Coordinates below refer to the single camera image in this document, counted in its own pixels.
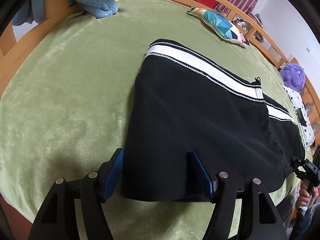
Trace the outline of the person right hand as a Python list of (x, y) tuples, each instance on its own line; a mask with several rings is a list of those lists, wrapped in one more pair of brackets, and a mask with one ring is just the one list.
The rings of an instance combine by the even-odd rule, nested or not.
[(308, 186), (302, 182), (300, 184), (299, 196), (296, 201), (296, 207), (307, 206), (310, 209), (319, 196), (319, 187), (313, 187), (312, 193), (308, 193)]

